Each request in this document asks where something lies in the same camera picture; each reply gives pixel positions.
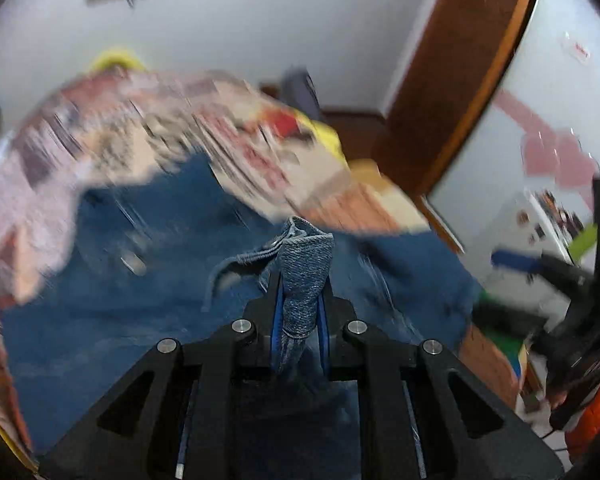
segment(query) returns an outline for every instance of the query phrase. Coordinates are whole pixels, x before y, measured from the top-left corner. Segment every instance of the metal screw head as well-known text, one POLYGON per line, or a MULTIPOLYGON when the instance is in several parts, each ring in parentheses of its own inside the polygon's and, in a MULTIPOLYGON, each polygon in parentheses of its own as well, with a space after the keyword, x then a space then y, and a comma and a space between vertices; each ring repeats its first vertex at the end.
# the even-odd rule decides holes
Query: metal screw head
POLYGON ((436 355, 442 352, 442 343, 435 339, 427 339, 422 343, 422 347, 427 354, 436 355))
POLYGON ((169 352, 173 352, 178 344, 173 339, 163 339, 162 341, 158 341, 157 349, 158 352, 163 354, 168 354, 169 352))
POLYGON ((231 328, 234 329, 234 332, 238 334, 244 334, 251 330, 251 321, 248 319, 236 319, 233 323, 231 323, 231 328))
POLYGON ((132 253, 131 251, 125 251, 125 253, 120 256, 120 259, 122 260, 122 263, 125 264, 125 267, 136 276, 144 276, 146 273, 146 265, 137 254, 132 253))
POLYGON ((366 323, 364 321, 360 321, 359 319, 356 319, 354 321, 349 321, 348 325, 347 325, 347 330, 349 330, 349 332, 352 332, 354 334, 363 334, 366 332, 367 326, 366 323))

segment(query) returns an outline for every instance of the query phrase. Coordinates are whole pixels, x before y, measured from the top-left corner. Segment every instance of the blurred patterned blanket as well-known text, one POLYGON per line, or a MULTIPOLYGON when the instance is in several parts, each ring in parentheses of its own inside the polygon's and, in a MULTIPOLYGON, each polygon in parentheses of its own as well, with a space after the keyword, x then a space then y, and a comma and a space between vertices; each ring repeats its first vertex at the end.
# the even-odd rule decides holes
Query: blurred patterned blanket
MULTIPOLYGON (((226 190, 272 219, 324 218, 342 205, 322 200, 350 184, 347 168, 292 110, 228 74, 78 78, 0 149, 0 310, 28 301, 64 267, 85 188, 145 183, 178 171, 195 150, 206 152, 226 190)), ((379 212, 368 227, 387 228, 386 216, 379 212)), ((6 357, 0 335, 0 428, 26 457, 30 441, 6 357)))

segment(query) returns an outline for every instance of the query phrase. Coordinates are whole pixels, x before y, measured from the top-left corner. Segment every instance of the blue denim cloth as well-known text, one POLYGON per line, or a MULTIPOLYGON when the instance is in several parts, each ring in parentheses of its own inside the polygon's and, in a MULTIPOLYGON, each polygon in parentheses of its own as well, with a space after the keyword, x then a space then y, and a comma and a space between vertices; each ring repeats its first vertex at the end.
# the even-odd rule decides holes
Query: blue denim cloth
POLYGON ((327 275, 360 319, 390 337, 451 348, 479 287, 433 233, 326 234, 299 218, 273 225, 224 193, 201 155, 145 186, 87 192, 66 268, 3 314, 36 452, 158 340, 199 340, 240 317, 275 269, 286 294, 280 374, 242 389, 244 478, 358 475, 355 384, 328 383, 320 370, 315 298, 327 275), (146 270, 133 273, 129 253, 146 270))

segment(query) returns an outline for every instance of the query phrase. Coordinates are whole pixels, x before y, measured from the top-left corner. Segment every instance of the pink wall decoration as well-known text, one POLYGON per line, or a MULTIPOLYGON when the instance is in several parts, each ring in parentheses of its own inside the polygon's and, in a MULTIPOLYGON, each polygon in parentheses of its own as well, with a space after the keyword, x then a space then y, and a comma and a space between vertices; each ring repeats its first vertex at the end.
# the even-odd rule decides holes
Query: pink wall decoration
POLYGON ((578 192, 593 210, 591 181, 600 167, 582 151, 573 130, 554 130, 507 90, 500 90, 493 103, 525 131, 520 150, 526 176, 553 177, 560 188, 578 192))

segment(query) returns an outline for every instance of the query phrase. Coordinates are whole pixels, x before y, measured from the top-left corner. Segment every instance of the white wall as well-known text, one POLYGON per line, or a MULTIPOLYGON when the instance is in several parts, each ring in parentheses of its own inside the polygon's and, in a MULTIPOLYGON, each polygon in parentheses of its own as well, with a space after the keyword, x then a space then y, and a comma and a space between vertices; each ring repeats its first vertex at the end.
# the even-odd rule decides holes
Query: white wall
MULTIPOLYGON (((573 129, 582 151, 600 167, 600 13, 589 0, 538 0, 534 15, 507 70, 503 88, 554 130, 573 129), (574 57, 565 33, 590 52, 574 57)), ((429 195, 429 202, 463 244, 480 234, 511 196, 525 187, 549 189, 582 221, 591 211, 579 193, 551 177, 526 176, 523 129, 493 104, 461 153, 429 195)))
POLYGON ((251 83, 306 65, 321 104, 380 109, 423 0, 7 0, 0 105, 13 127, 101 51, 251 83))

